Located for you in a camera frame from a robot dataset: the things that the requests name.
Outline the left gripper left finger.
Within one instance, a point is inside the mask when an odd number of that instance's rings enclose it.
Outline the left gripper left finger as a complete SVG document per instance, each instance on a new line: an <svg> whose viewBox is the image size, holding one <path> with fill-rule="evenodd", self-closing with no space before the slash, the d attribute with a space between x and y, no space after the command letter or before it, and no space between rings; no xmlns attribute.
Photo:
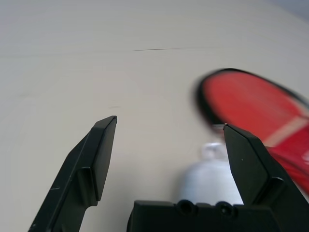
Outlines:
<svg viewBox="0 0 309 232"><path fill-rule="evenodd" d="M96 122L67 155L29 231L80 230L86 210L101 200L116 124L116 116Z"/></svg>

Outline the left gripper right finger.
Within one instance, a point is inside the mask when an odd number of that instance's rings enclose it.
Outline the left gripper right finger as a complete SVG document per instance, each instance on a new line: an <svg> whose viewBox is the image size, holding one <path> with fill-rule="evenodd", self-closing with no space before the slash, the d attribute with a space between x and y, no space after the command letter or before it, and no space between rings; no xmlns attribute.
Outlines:
<svg viewBox="0 0 309 232"><path fill-rule="evenodd" d="M233 125L223 127L230 170L247 224L260 232L307 232L309 204L259 138Z"/></svg>

